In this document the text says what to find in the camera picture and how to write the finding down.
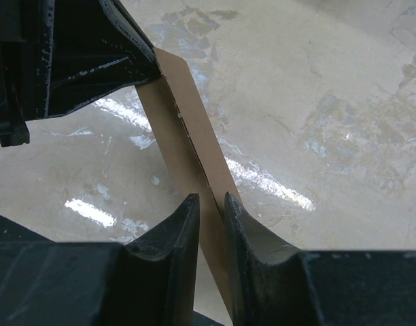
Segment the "glossy floor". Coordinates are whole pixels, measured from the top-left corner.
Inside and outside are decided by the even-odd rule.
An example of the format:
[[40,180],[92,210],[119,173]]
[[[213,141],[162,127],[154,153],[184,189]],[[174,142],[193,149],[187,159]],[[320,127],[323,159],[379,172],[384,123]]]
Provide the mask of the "glossy floor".
[[[123,1],[183,56],[250,213],[302,248],[416,249],[415,0]],[[133,88],[0,148],[0,214],[130,241],[180,203]],[[199,259],[195,309],[230,324]]]

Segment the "floor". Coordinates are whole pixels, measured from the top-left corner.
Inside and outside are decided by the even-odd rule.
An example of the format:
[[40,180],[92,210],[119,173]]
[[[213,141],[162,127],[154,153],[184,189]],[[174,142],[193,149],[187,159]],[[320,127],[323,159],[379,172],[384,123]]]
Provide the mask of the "floor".
[[[123,1],[191,66],[249,212],[307,249],[416,249],[416,0]],[[0,148],[0,214],[128,242],[180,203],[133,88]],[[195,310],[231,325],[200,256]]]

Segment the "black mechanical part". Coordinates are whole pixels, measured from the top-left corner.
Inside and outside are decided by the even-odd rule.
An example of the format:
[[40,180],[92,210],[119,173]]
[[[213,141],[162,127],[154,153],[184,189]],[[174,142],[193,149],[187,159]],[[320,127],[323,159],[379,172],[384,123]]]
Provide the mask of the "black mechanical part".
[[55,243],[4,219],[0,325],[214,325],[192,311],[198,195],[126,246]]
[[152,48],[118,0],[0,0],[1,145],[28,143],[25,121],[158,79]]
[[416,251],[301,251],[226,195],[234,325],[416,325]]

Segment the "beige floor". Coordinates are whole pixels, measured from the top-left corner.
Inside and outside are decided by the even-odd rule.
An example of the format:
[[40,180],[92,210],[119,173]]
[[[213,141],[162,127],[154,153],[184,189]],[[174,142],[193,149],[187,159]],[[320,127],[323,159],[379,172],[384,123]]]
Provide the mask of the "beige floor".
[[[302,248],[416,249],[415,0],[123,1],[188,60],[247,209]],[[54,240],[140,236],[180,199],[137,94],[0,148],[0,213]],[[200,259],[195,309],[230,325]]]

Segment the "folded cardboard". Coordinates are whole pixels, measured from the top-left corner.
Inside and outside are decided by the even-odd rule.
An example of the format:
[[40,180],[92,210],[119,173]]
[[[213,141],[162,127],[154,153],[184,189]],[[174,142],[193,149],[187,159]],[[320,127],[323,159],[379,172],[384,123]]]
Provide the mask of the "folded cardboard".
[[137,86],[167,168],[182,196],[201,199],[200,244],[220,294],[232,315],[224,196],[239,197],[191,72],[183,58],[154,49],[162,77]]

